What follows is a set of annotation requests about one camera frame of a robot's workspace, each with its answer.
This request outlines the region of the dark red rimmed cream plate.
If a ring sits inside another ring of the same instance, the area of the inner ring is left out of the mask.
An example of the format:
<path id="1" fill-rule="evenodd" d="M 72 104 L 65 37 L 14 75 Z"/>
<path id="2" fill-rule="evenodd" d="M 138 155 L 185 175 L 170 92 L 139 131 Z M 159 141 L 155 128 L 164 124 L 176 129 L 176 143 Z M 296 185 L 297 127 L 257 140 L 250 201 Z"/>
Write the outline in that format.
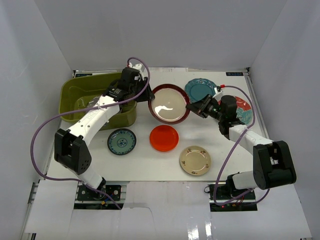
<path id="1" fill-rule="evenodd" d="M 151 115 L 161 123 L 175 125 L 182 123 L 190 114 L 186 106 L 190 99 L 177 85 L 165 83 L 152 90 L 154 99 L 148 101 Z"/>

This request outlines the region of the grey deer plate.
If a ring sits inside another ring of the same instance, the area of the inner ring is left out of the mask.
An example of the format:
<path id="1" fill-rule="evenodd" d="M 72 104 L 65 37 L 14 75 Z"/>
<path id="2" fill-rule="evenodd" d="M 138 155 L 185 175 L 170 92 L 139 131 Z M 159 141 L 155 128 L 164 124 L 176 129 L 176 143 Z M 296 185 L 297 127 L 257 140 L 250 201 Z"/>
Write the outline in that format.
<path id="1" fill-rule="evenodd" d="M 97 102 L 99 101 L 99 99 L 100 99 L 100 96 L 95 96 L 93 99 L 91 99 L 91 100 L 88 102 L 86 108 L 92 108 L 92 107 L 94 107 L 94 106 L 97 104 Z"/>

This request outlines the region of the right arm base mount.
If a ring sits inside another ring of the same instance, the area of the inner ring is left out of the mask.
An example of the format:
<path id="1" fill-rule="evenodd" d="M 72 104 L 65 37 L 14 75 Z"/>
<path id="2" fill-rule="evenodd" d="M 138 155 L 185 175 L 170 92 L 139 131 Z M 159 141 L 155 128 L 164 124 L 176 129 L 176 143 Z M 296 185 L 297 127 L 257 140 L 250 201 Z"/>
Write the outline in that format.
<path id="1" fill-rule="evenodd" d="M 253 191 L 248 194 L 233 200 L 232 202 L 224 205 L 217 205 L 214 202 L 214 184 L 208 184 L 204 189 L 204 193 L 209 196 L 210 212 L 255 212 L 258 210 L 256 202 L 256 195 Z M 218 203 L 224 203 L 236 196 L 244 193 L 246 190 L 233 191 L 233 195 L 230 194 L 222 185 L 217 188 L 216 201 Z"/>

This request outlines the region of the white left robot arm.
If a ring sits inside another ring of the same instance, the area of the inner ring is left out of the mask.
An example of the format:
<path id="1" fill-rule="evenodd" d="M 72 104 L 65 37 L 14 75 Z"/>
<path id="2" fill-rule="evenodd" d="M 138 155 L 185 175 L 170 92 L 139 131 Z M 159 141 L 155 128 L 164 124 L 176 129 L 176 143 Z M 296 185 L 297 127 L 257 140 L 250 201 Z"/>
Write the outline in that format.
<path id="1" fill-rule="evenodd" d="M 92 166 L 89 145 L 104 124 L 121 111 L 121 106 L 131 101 L 146 102 L 154 99 L 150 78 L 143 72 L 141 63 L 129 63 L 120 75 L 99 97 L 93 108 L 66 130 L 59 129 L 54 136 L 54 159 L 85 184 L 88 193 L 99 200 L 105 196 L 105 179 Z"/>

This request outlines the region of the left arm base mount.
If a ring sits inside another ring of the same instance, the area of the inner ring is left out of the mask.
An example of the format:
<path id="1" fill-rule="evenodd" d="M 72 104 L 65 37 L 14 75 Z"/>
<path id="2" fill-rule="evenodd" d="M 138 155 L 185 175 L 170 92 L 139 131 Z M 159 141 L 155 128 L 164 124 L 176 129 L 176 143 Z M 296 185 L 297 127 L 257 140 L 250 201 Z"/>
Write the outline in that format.
<path id="1" fill-rule="evenodd" d="M 122 209 L 124 204 L 121 185 L 106 185 L 101 191 L 107 193 Z M 94 192 L 84 185 L 79 185 L 77 188 L 73 208 L 75 210 L 119 210 L 106 195 Z"/>

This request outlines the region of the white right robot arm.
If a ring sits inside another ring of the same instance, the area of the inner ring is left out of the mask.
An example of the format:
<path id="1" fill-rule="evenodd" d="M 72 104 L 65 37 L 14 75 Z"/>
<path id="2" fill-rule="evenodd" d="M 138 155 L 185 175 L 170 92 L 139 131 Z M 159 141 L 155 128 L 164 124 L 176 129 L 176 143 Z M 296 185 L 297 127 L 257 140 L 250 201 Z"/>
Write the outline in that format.
<path id="1" fill-rule="evenodd" d="M 224 95 L 217 101 L 208 94 L 197 102 L 187 104 L 186 108 L 202 118 L 216 119 L 220 133 L 252 155 L 251 171 L 229 175 L 225 185 L 217 188 L 229 198 L 238 199 L 244 190 L 267 190 L 297 181 L 288 144 L 283 140 L 270 140 L 250 130 L 237 116 L 238 106 L 234 96 Z"/>

